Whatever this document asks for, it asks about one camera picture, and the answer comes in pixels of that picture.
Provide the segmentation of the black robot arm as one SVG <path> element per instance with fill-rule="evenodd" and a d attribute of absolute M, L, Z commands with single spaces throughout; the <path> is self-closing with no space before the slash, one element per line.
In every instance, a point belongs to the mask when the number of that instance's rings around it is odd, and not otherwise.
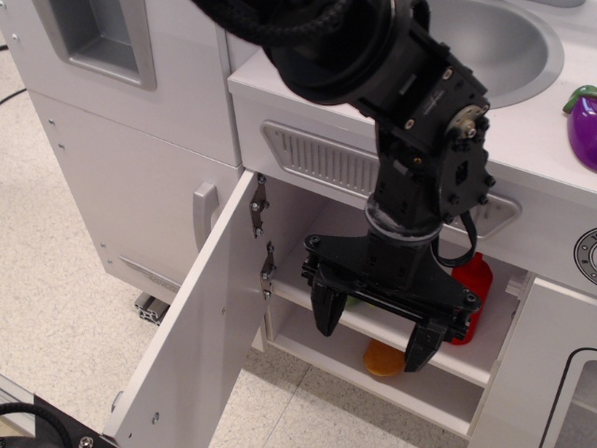
<path fill-rule="evenodd" d="M 429 32 L 425 1 L 201 1 L 229 33 L 263 48 L 288 89 L 373 119 L 380 163 L 363 237 L 311 235 L 302 273 L 330 335 L 355 297 L 414 324 L 405 369 L 462 340 L 480 298 L 449 276 L 473 258 L 439 255 L 439 234 L 488 201 L 485 87 Z"/>

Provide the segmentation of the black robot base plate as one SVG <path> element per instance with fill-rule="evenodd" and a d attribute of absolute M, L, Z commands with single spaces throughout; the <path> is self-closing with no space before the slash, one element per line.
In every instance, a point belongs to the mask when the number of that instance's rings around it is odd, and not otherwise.
<path fill-rule="evenodd" d="M 2 429 L 2 447 L 118 447 L 37 396 L 21 401 L 1 394 L 1 422 L 17 432 L 8 435 Z"/>

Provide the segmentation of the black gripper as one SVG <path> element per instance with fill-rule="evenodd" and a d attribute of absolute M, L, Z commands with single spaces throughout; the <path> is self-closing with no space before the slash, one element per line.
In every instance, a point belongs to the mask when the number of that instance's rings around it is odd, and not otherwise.
<path fill-rule="evenodd" d="M 479 296 L 436 262 L 427 245 L 397 246 L 372 235 L 313 234 L 304 242 L 302 276 L 312 289 L 317 329 L 331 336 L 348 296 L 416 323 L 405 352 L 405 372 L 420 371 L 444 340 L 462 340 Z"/>

